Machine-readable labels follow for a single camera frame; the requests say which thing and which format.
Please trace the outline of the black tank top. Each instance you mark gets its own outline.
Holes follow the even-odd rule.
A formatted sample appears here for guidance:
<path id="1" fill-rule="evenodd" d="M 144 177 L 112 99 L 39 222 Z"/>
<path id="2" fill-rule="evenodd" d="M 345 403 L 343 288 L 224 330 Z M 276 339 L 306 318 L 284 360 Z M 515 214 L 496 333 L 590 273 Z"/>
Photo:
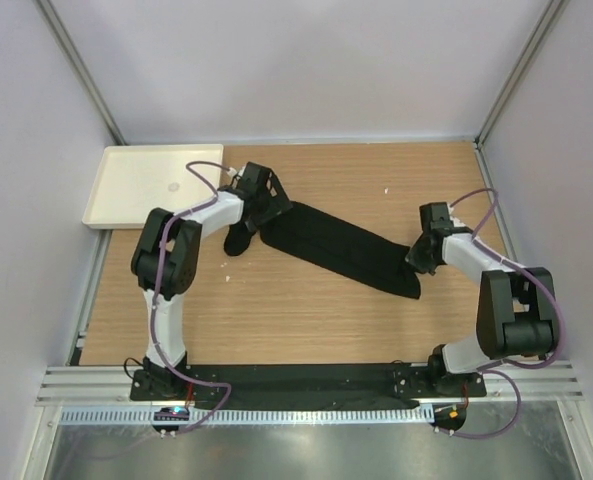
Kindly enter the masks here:
<path id="1" fill-rule="evenodd" d="M 416 271 L 406 262 L 409 246 L 307 204 L 294 202 L 257 233 L 275 250 L 376 290 L 410 299 L 421 296 Z"/>

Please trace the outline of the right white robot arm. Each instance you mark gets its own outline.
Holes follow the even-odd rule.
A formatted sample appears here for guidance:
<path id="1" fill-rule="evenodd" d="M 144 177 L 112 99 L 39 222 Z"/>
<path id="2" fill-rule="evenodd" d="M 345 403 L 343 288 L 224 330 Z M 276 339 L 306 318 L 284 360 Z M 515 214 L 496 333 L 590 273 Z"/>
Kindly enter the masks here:
<path id="1" fill-rule="evenodd" d="M 433 350 L 426 372 L 430 390 L 448 396 L 463 379 L 503 362 L 526 369 L 547 364 L 562 335 L 551 273 L 489 248 L 446 202 L 424 204 L 419 214 L 421 234 L 406 262 L 430 275 L 452 266 L 479 286 L 474 333 Z"/>

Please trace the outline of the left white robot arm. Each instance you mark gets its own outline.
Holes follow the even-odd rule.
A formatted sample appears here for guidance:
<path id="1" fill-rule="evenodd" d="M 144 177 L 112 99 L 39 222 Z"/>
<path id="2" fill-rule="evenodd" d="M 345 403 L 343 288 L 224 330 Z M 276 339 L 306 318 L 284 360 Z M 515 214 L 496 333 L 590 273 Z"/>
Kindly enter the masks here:
<path id="1" fill-rule="evenodd" d="M 272 169 L 252 162 L 239 170 L 220 166 L 231 182 L 215 187 L 195 170 L 215 165 L 208 161 L 186 165 L 211 197 L 177 212 L 153 209 L 131 260 L 148 309 L 149 341 L 141 373 L 168 400 L 180 398 L 188 387 L 183 303 L 197 273 L 201 241 L 226 228 L 224 251 L 238 256 L 262 226 L 292 208 Z"/>

